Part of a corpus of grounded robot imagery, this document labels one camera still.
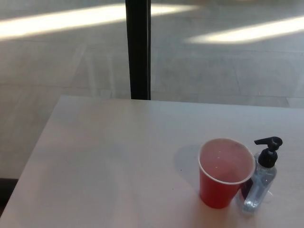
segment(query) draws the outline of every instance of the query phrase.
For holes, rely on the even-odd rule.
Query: bottle cap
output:
[[[255,140],[256,145],[267,145],[268,148],[264,149],[259,158],[258,163],[265,168],[274,167],[277,160],[276,150],[283,144],[282,139],[279,137],[270,137],[265,139]]]

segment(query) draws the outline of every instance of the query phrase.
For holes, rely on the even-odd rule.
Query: clear plastic bottle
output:
[[[256,170],[252,175],[251,179],[249,179],[248,182],[245,184],[245,186],[247,187],[241,188],[237,193],[237,203],[240,206],[242,212],[244,213],[255,213],[258,206],[267,194],[272,184],[272,181],[276,177],[275,166],[272,168],[265,168],[264,166],[258,163],[258,158],[260,154],[261,153],[257,153],[254,156],[256,160]]]
[[[283,141],[278,137],[271,137],[256,140],[255,143],[257,145],[267,144],[268,148],[254,156],[256,161],[255,172],[237,192],[237,203],[242,212],[246,214],[256,212],[276,177],[276,150],[282,145]]]

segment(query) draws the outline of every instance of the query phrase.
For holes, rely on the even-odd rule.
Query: white table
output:
[[[198,198],[200,145],[279,136],[272,201],[254,217]],[[1,228],[298,228],[304,222],[304,110],[61,97]]]

